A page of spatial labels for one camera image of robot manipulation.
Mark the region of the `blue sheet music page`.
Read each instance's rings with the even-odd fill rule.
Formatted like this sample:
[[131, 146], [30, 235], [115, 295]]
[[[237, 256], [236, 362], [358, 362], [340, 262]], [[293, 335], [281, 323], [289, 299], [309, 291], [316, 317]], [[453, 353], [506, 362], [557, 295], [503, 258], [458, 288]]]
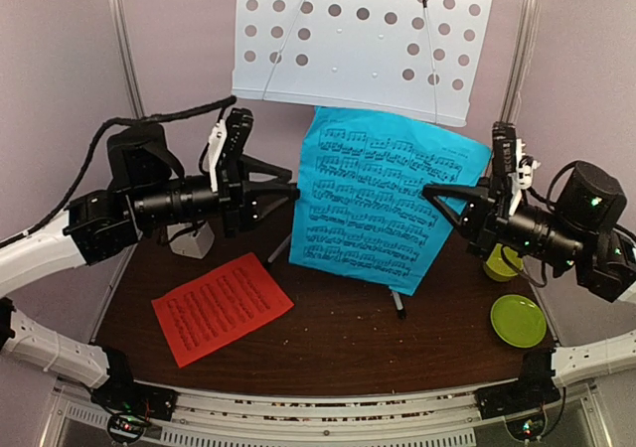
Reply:
[[301, 149], [290, 262], [414, 294], [452, 231], [424, 186], [475, 186], [490, 154], [403, 116], [316, 108]]

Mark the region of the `red sheet music page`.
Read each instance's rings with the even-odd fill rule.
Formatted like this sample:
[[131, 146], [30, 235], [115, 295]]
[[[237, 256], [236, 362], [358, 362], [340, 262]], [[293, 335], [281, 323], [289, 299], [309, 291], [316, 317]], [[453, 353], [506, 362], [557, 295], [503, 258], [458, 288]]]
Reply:
[[252, 252], [152, 301], [180, 368], [260, 329], [293, 306]]

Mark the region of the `white folding music stand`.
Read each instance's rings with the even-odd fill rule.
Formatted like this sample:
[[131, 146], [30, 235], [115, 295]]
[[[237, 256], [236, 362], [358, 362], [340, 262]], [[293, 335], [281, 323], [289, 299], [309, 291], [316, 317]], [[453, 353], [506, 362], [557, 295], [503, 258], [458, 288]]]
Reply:
[[460, 134], [492, 0], [237, 0], [233, 93]]

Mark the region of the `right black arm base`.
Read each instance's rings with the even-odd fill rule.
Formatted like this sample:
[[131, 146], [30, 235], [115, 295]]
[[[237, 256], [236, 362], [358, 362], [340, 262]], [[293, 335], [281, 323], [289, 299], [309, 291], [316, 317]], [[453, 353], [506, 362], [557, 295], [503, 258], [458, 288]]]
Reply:
[[519, 376], [512, 381], [480, 387], [475, 398], [483, 420], [532, 410], [561, 399], [553, 377], [555, 349], [525, 353]]

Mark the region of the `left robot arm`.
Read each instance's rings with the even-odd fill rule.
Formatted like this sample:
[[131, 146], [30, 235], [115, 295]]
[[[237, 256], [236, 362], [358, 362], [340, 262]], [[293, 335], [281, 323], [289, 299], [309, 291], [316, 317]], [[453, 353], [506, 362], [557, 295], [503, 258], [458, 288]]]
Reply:
[[104, 393], [122, 411], [143, 400], [126, 355], [47, 329], [19, 311], [11, 294], [49, 275], [105, 261], [156, 230], [177, 236], [220, 218], [226, 236], [253, 229], [268, 213], [298, 199], [289, 170], [243, 152], [249, 110], [218, 102], [207, 144], [208, 169], [186, 174], [169, 150], [164, 127], [205, 113], [198, 107], [139, 119], [112, 118], [94, 136], [107, 150], [111, 181], [85, 196], [68, 191], [34, 226], [1, 243], [1, 351], [46, 372]]

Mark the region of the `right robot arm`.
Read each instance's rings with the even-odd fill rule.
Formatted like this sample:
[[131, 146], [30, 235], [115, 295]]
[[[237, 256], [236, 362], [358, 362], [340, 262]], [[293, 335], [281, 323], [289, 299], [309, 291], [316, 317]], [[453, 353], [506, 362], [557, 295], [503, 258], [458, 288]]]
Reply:
[[600, 334], [579, 346], [558, 347], [525, 356], [509, 390], [516, 407], [532, 407], [548, 386], [565, 387], [635, 367], [635, 235], [620, 225], [627, 198], [619, 181], [582, 160], [565, 164], [552, 182], [557, 196], [537, 194], [538, 162], [524, 151], [515, 128], [497, 122], [492, 129], [491, 172], [473, 186], [428, 184], [422, 195], [468, 243], [470, 253], [487, 259], [495, 248], [512, 250], [541, 265], [535, 287], [550, 277], [573, 272], [589, 296], [619, 309], [618, 327], [600, 324]]

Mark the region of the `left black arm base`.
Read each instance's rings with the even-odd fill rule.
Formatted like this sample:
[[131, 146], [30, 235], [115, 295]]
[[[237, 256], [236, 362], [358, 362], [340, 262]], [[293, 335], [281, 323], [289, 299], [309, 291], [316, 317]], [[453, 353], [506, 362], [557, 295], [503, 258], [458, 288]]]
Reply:
[[113, 348], [103, 348], [108, 361], [104, 384], [91, 389], [91, 400], [114, 411], [170, 421], [178, 393], [171, 388], [144, 384], [134, 379], [126, 354]]

